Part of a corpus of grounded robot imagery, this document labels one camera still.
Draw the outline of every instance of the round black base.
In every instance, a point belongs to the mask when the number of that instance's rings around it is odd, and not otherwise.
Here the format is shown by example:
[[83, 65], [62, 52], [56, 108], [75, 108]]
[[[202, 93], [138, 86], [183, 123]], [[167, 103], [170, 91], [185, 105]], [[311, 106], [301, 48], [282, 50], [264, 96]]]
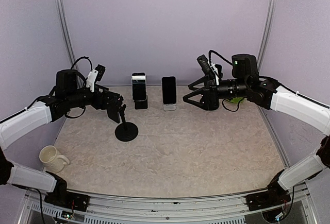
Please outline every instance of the round black base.
[[129, 142], [138, 136], [139, 130], [135, 124], [127, 122], [126, 125], [127, 130], [124, 129], [124, 124], [118, 125], [115, 129], [114, 134], [119, 141]]

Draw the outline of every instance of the mug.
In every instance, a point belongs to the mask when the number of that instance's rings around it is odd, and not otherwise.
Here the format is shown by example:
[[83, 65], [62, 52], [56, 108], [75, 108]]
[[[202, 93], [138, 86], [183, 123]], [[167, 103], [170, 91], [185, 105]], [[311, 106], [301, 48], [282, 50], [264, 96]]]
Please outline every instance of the mug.
[[39, 159], [46, 167], [46, 170], [51, 173], [58, 173], [64, 168], [64, 166], [70, 164], [69, 159], [61, 155], [57, 148], [52, 145], [41, 149]]

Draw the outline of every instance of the robotic arm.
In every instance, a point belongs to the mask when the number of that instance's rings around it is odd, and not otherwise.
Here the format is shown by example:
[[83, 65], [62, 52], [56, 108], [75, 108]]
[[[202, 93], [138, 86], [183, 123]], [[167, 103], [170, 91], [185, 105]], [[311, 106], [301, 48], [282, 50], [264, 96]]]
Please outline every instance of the robotic arm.
[[[91, 105], [95, 109], [107, 110], [108, 117], [120, 123], [125, 121], [123, 97], [96, 84], [100, 81], [105, 67], [98, 65], [91, 70], [87, 79], [77, 70], [62, 70], [56, 75], [56, 85], [49, 95], [38, 97], [30, 107], [0, 121], [0, 185], [12, 184], [21, 188], [36, 188], [47, 192], [45, 201], [65, 208], [86, 211], [89, 197], [67, 192], [67, 183], [59, 176], [38, 171], [5, 158], [5, 151], [17, 139], [30, 131], [66, 116], [72, 108]], [[84, 85], [78, 88], [77, 78]]]
[[[287, 194], [289, 189], [330, 167], [329, 106], [294, 92], [273, 78], [259, 76], [255, 56], [232, 56], [230, 64], [233, 66], [234, 79], [220, 79], [219, 83], [216, 78], [222, 76], [221, 67], [217, 66], [220, 73], [215, 72], [211, 67], [213, 63], [210, 54], [209, 60], [202, 55], [197, 61], [205, 76], [188, 85], [193, 92], [183, 97], [185, 102], [204, 110], [215, 110], [219, 107], [219, 99], [245, 97], [267, 110], [283, 112], [304, 121], [326, 136], [319, 149], [290, 168], [280, 171], [269, 183], [267, 192], [248, 195], [247, 203], [251, 211], [279, 205], [284, 200], [290, 201]], [[199, 102], [190, 99], [199, 94], [202, 95]]]

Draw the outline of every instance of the mug handle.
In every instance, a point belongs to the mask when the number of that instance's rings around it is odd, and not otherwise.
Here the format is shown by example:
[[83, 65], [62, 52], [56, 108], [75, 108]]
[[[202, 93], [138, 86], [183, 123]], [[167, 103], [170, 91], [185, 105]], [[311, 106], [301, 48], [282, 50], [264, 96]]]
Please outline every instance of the mug handle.
[[57, 158], [63, 160], [63, 164], [64, 164], [64, 165], [69, 165], [69, 164], [70, 164], [69, 159], [68, 159], [67, 157], [61, 155], [61, 154], [60, 154], [59, 156], [57, 156]]

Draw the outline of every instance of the marble-patterned table surface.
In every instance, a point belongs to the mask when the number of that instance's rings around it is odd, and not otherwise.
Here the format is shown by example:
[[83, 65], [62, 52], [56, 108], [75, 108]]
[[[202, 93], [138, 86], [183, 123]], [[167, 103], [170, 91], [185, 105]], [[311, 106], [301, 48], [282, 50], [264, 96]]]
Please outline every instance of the marble-patterned table surface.
[[184, 103], [189, 90], [177, 87], [177, 110], [165, 112], [161, 87], [147, 87], [148, 109], [135, 110], [131, 87], [110, 90], [123, 95], [126, 119], [138, 126], [139, 135], [118, 141], [117, 124], [92, 107], [67, 119], [55, 146], [71, 160], [58, 173], [70, 189], [133, 197], [211, 196], [266, 187], [283, 169], [257, 107], [248, 101], [238, 112], [204, 111]]

